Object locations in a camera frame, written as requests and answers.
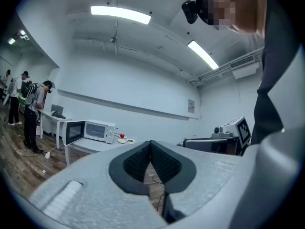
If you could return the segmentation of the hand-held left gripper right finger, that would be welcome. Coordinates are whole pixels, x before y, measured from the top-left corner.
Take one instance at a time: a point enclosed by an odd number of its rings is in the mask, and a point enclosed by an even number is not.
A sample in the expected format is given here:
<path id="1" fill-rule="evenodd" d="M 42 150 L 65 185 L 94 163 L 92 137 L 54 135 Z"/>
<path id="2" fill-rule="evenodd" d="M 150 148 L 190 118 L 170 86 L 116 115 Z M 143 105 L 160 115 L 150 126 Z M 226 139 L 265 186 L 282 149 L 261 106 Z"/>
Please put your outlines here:
<path id="1" fill-rule="evenodd" d="M 183 192 L 196 175 L 196 166 L 190 159 L 170 150 L 156 141 L 150 142 L 151 164 L 164 185 L 162 217 L 173 223 L 186 217 L 173 208 L 170 195 Z"/>

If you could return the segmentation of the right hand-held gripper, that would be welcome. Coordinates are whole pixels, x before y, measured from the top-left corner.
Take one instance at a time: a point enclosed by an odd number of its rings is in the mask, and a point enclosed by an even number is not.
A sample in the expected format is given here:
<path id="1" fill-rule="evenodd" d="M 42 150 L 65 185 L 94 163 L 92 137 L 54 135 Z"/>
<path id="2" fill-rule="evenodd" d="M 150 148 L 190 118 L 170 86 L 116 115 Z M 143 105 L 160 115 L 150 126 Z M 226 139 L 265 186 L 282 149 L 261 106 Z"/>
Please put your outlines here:
<path id="1" fill-rule="evenodd" d="M 185 139 L 183 147 L 197 151 L 242 156 L 251 139 L 244 117 L 214 128 L 210 138 Z"/>

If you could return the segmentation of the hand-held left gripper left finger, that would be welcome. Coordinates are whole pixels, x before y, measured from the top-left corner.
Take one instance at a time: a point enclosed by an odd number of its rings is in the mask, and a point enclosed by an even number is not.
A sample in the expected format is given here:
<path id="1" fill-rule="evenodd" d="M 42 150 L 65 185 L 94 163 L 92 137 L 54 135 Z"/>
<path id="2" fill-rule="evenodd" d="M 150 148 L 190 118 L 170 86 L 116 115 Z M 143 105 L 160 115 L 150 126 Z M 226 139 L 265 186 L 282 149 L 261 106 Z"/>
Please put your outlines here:
<path id="1" fill-rule="evenodd" d="M 109 164 L 112 181 L 125 193 L 148 196 L 144 184 L 146 169 L 151 161 L 151 142 L 145 141 L 135 148 L 115 157 Z"/>

